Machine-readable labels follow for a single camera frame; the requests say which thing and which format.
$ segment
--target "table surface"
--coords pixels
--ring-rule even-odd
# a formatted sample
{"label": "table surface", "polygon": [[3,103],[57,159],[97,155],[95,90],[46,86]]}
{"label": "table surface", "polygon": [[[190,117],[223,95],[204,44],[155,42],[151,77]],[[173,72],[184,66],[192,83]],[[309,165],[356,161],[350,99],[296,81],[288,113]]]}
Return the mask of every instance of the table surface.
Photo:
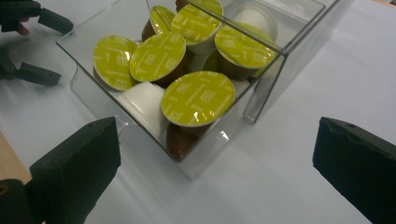
{"label": "table surface", "polygon": [[[80,24],[110,0],[42,0]],[[312,165],[321,117],[354,123],[396,144],[396,9],[355,1],[304,70],[254,126],[246,126],[197,179],[164,161],[129,160],[86,223],[370,223]],[[70,90],[76,64],[56,45],[58,33],[26,23],[31,33],[0,34],[21,62],[62,74],[45,88],[0,81],[0,131],[29,167],[94,115]]]}

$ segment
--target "black object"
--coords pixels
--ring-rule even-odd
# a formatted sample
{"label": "black object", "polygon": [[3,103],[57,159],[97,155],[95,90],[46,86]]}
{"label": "black object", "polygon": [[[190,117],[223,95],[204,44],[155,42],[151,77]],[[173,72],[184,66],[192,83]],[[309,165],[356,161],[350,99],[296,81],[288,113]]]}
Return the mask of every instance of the black object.
{"label": "black object", "polygon": [[70,32],[74,25],[69,19],[58,15],[32,0],[0,0],[0,25],[2,32],[16,31],[21,20],[39,17],[38,22],[62,34]]}
{"label": "black object", "polygon": [[33,164],[25,186],[0,181],[0,223],[82,224],[119,166],[115,119],[92,122]]}
{"label": "black object", "polygon": [[314,167],[373,223],[396,223],[396,146],[362,128],[321,118]]}
{"label": "black object", "polygon": [[13,78],[50,87],[58,84],[61,75],[28,63],[22,63],[18,70],[8,58],[7,52],[4,49],[0,49],[0,80],[11,80]]}

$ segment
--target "clear plastic box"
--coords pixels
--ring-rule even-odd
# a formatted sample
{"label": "clear plastic box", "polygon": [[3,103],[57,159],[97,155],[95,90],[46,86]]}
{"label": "clear plastic box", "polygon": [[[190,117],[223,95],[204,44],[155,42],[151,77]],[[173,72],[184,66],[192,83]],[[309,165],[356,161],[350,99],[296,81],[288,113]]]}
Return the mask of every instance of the clear plastic box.
{"label": "clear plastic box", "polygon": [[[120,35],[138,42],[149,11],[154,6],[164,6],[176,13],[174,1],[119,0],[63,36],[57,44],[78,64],[72,80],[73,93],[97,118],[116,116],[127,135],[121,142],[130,149],[161,151],[180,168],[182,174],[195,178],[224,149],[227,142],[248,123],[253,125],[301,69],[332,34],[353,0],[220,0],[223,15],[217,15],[203,7],[199,0],[190,4],[250,36],[276,52],[272,63],[250,80],[248,88],[235,100],[220,119],[201,136],[180,161],[174,160],[166,150],[165,137],[154,138],[140,125],[132,114],[117,100],[121,92],[109,91],[93,75],[92,51],[98,40],[108,35]],[[259,4],[270,11],[275,19],[277,38],[275,43],[249,33],[239,27],[233,18],[246,3]]]}

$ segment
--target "person's hand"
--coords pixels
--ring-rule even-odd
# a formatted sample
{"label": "person's hand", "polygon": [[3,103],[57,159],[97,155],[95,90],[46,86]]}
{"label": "person's hand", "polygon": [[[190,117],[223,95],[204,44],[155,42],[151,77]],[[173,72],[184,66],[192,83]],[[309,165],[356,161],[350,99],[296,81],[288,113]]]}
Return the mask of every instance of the person's hand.
{"label": "person's hand", "polygon": [[29,30],[23,26],[23,22],[29,21],[29,18],[22,19],[18,25],[17,33],[20,35],[29,35]]}

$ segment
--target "yellow coffee capsule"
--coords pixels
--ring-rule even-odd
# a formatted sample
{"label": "yellow coffee capsule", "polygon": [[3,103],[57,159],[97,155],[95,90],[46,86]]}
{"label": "yellow coffee capsule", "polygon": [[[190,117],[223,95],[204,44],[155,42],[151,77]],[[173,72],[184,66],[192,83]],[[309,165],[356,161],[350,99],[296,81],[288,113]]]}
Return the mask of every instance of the yellow coffee capsule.
{"label": "yellow coffee capsule", "polygon": [[[242,22],[237,24],[259,39],[272,43],[269,35],[255,26]],[[215,43],[216,48],[224,58],[233,64],[245,68],[262,68],[268,65],[276,56],[276,53],[268,49],[264,44],[228,25],[222,26],[216,33]]]}
{"label": "yellow coffee capsule", "polygon": [[166,7],[155,6],[150,10],[150,21],[156,34],[169,32],[175,13]]}
{"label": "yellow coffee capsule", "polygon": [[166,89],[162,111],[172,123],[200,127],[218,119],[233,104],[235,88],[221,73],[199,71],[178,78]]}
{"label": "yellow coffee capsule", "polygon": [[131,76],[138,81],[157,81],[174,71],[184,58],[186,41],[177,32],[150,37],[130,60]]}
{"label": "yellow coffee capsule", "polygon": [[138,83],[129,73],[129,60],[136,49],[137,44],[128,38],[106,36],[93,49],[93,68],[108,86],[127,91]]}
{"label": "yellow coffee capsule", "polygon": [[[223,14],[222,5],[216,0],[196,0],[194,3],[218,15]],[[170,29],[182,34],[187,45],[195,45],[212,36],[219,26],[219,20],[188,4],[176,14]]]}

